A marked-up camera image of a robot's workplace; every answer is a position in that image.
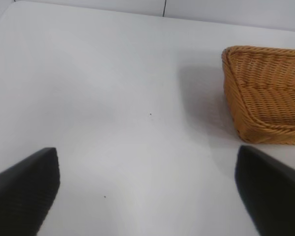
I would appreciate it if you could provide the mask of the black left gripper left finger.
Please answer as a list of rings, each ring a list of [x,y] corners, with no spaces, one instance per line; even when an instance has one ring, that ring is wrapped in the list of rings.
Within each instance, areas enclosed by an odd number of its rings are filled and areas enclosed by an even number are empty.
[[[43,148],[0,173],[0,236],[35,236],[60,186],[57,150]]]

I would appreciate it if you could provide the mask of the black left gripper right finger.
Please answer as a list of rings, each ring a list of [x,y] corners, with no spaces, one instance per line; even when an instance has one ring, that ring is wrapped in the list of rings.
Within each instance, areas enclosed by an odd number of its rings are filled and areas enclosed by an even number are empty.
[[[235,167],[241,200],[261,236],[295,236],[295,169],[252,146]]]

